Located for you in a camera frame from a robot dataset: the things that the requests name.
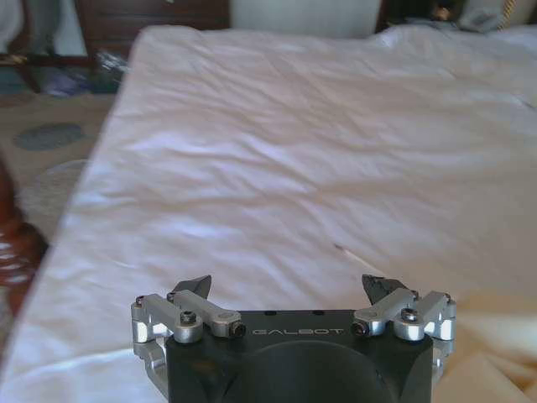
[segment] rug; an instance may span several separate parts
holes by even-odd
[[[18,194],[27,220],[39,228],[50,243],[70,195],[86,166],[86,160],[68,161],[46,170]]]

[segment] dark wooden cabinet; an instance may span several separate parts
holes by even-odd
[[[229,28],[229,0],[76,0],[87,53],[104,49],[127,56],[149,25]]]

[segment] wrinkled white sheet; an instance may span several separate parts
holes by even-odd
[[[213,274],[230,308],[358,308],[363,273],[461,301],[437,401],[537,400],[537,56],[508,38],[144,31],[2,402],[162,401],[129,305],[177,280]]]

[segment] white bedsheet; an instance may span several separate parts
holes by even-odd
[[[438,401],[536,399],[537,47],[520,35],[145,30],[0,400],[162,401],[129,305],[177,280],[212,274],[230,308],[337,309],[367,305],[363,273],[470,297]]]

